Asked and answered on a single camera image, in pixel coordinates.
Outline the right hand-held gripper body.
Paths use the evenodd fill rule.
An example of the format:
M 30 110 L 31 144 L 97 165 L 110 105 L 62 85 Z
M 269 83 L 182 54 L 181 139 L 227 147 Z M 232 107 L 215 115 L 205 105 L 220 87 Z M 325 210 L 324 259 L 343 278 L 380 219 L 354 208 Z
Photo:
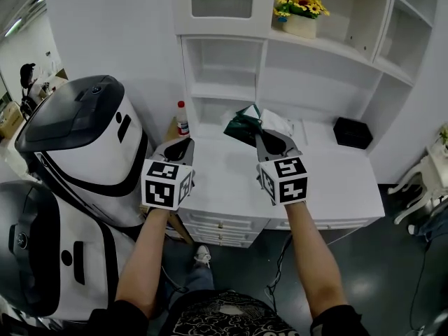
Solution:
M 258 153 L 257 180 L 274 206 L 306 200 L 308 173 L 301 156 L 301 152 Z

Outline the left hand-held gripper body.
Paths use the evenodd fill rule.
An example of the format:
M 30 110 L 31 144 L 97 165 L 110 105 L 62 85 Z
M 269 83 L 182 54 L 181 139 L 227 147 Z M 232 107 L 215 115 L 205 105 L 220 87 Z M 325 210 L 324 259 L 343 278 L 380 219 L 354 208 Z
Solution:
M 193 187 L 193 166 L 145 159 L 141 171 L 141 204 L 177 211 Z

